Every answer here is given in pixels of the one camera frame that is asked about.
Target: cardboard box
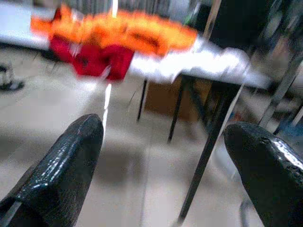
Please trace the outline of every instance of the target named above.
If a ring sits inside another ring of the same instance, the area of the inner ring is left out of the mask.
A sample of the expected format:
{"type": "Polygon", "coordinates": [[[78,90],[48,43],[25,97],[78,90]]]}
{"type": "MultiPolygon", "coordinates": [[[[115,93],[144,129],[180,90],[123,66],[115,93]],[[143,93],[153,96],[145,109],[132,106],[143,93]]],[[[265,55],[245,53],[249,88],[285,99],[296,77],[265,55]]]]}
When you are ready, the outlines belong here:
{"type": "MultiPolygon", "coordinates": [[[[155,84],[149,82],[148,91],[145,100],[145,111],[173,116],[178,99],[181,78],[178,78],[173,84],[155,84]]],[[[211,88],[211,82],[201,80],[196,83],[196,89],[199,91],[203,104],[211,88]]],[[[179,119],[188,122],[196,122],[199,119],[196,107],[190,97],[188,90],[183,92],[179,119]]]]}

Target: gray floor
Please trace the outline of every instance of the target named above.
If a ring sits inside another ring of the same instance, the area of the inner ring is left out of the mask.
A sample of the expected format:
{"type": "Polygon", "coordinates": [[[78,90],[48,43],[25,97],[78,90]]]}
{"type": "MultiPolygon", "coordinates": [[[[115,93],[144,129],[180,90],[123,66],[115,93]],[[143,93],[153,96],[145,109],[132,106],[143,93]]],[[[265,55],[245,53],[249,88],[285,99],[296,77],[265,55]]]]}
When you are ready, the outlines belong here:
{"type": "MultiPolygon", "coordinates": [[[[12,62],[16,77],[26,81],[23,90],[0,93],[3,198],[72,121],[87,113],[104,116],[108,84],[76,78],[70,66],[54,67],[33,51],[2,49],[0,58],[12,62]]],[[[136,123],[142,85],[131,75],[112,85],[105,142],[77,227],[170,227],[178,217],[206,133],[199,124],[178,122],[168,145],[170,118],[143,113],[136,123]]],[[[185,227],[241,226],[239,206],[247,195],[222,139],[217,147],[185,227]]],[[[255,211],[248,212],[250,226],[261,227],[255,211]]]]}

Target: orange fabric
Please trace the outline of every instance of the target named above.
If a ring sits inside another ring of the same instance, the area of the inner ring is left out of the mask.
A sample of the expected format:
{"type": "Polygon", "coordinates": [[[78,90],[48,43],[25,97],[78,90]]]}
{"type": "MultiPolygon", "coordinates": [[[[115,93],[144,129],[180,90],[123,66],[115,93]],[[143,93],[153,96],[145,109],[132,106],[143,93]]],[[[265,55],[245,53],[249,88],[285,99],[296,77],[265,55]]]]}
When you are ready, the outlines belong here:
{"type": "Polygon", "coordinates": [[[97,44],[101,48],[120,45],[134,51],[165,55],[169,50],[186,50],[196,39],[194,29],[179,23],[142,12],[119,11],[117,17],[111,12],[93,17],[87,15],[83,21],[73,21],[72,11],[61,6],[61,18],[51,22],[32,17],[31,29],[54,35],[79,44],[97,44]]]}

